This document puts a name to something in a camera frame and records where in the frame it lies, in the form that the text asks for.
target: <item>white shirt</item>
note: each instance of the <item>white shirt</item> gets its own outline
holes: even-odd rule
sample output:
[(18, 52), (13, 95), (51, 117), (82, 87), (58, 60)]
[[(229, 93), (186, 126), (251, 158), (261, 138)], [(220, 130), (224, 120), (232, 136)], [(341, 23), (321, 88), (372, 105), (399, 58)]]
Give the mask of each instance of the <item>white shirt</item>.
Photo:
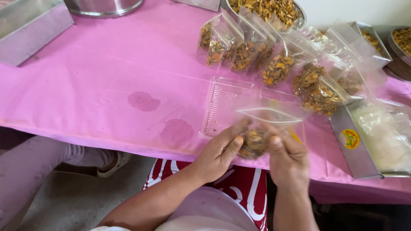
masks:
[[(200, 187), (188, 195), (155, 231), (258, 231), (247, 211), (227, 194)], [(97, 227), (91, 231), (130, 231)]]

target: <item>shoe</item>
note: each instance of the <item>shoe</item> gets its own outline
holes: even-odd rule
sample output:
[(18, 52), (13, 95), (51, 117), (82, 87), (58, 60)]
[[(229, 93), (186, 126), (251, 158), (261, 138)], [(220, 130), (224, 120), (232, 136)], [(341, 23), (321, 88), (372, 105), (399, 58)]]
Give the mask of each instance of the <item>shoe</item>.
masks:
[(122, 152), (122, 151), (115, 151), (117, 153), (118, 159), (117, 159), (117, 164), (107, 172), (101, 172), (100, 169), (97, 170), (97, 175), (101, 178), (106, 178), (111, 175), (113, 175), (115, 172), (117, 172), (118, 169), (123, 167), (125, 164), (127, 164), (131, 158), (134, 156), (132, 153), (128, 152)]

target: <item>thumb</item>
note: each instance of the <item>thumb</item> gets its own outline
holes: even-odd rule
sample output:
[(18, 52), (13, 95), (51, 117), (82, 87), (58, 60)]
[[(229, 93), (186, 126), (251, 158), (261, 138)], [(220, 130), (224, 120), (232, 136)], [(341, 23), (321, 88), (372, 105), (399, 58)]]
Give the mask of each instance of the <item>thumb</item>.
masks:
[(268, 140), (268, 152), (271, 156), (281, 156), (287, 157), (288, 152), (286, 151), (283, 140), (279, 136), (272, 136)]
[(226, 164), (230, 164), (233, 161), (234, 157), (237, 155), (240, 150), (244, 140), (241, 136), (235, 137), (228, 145), (223, 154), (221, 154), (221, 159)]

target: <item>concrete floor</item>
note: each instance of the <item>concrete floor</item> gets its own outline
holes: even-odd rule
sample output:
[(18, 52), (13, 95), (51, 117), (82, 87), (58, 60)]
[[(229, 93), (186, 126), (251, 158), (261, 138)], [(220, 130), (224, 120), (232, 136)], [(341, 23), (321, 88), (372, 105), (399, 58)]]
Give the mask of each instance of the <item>concrete floor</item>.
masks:
[(141, 191), (155, 158), (135, 155), (109, 178), (52, 172), (18, 231), (88, 231)]

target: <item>light pink pants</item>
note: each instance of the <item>light pink pants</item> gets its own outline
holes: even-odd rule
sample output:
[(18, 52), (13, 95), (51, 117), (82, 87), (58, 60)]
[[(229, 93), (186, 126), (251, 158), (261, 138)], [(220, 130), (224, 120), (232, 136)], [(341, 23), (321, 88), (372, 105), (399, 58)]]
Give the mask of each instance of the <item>light pink pants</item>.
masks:
[(109, 165), (114, 157), (112, 150), (78, 146), (43, 136), (32, 137), (0, 154), (0, 230), (60, 163), (101, 168)]

